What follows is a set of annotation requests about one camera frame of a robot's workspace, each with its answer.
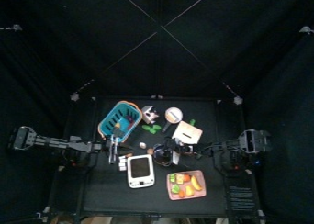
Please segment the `yellow fruit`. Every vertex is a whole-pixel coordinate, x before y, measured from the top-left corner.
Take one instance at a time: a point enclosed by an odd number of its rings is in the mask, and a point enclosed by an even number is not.
[[[194,189],[193,189],[191,185],[186,186],[186,195],[187,196],[194,196]]]
[[[175,176],[175,180],[178,184],[182,184],[185,182],[185,175],[183,174],[178,174]]]
[[[202,186],[195,175],[191,176],[191,185],[197,191],[202,191]]]

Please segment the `plate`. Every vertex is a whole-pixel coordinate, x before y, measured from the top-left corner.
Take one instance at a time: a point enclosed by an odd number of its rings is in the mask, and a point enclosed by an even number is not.
[[[183,198],[181,198],[178,194],[173,193],[173,185],[177,184],[177,181],[174,183],[171,182],[171,174],[174,174],[174,175],[189,174],[190,176],[194,175],[198,179],[201,186],[202,186],[202,191],[198,191],[197,189],[194,189],[194,196],[185,196]],[[170,194],[171,200],[185,200],[185,199],[206,196],[206,183],[205,183],[205,179],[203,179],[203,175],[202,175],[201,170],[185,171],[185,172],[171,173],[171,174],[167,175],[167,189],[168,189],[168,194]],[[191,182],[190,181],[183,182],[182,184],[178,184],[178,185],[181,187],[181,190],[183,190],[186,192],[186,187],[187,187],[187,185],[191,185]]]

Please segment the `blue basket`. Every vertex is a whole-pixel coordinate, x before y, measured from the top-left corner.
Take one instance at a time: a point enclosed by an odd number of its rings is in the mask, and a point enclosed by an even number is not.
[[[120,101],[98,125],[103,138],[114,135],[118,142],[126,141],[131,131],[142,121],[142,111],[134,103]]]

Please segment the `red food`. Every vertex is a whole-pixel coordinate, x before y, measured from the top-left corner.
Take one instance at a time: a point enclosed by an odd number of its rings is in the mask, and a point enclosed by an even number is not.
[[[191,176],[189,174],[185,174],[183,181],[185,182],[190,182],[190,180],[191,180]]]

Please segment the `black wall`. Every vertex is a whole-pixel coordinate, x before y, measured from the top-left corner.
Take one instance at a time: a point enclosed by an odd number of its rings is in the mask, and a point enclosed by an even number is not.
[[[313,223],[314,37],[305,35],[246,99],[247,126],[267,129],[273,151],[259,174],[262,203],[278,223]]]
[[[0,223],[4,223],[7,218],[43,210],[54,169],[50,151],[7,152],[9,133],[19,126],[30,126],[40,135],[63,137],[70,95],[19,34],[3,33],[0,47]]]
[[[247,128],[273,135],[266,214],[310,223],[314,37],[298,31],[313,24],[313,0],[0,2],[0,28],[23,26],[0,30],[0,218],[40,211],[52,181],[50,151],[5,152],[11,130],[63,137],[70,95],[95,79],[82,96],[230,98],[230,87]]]

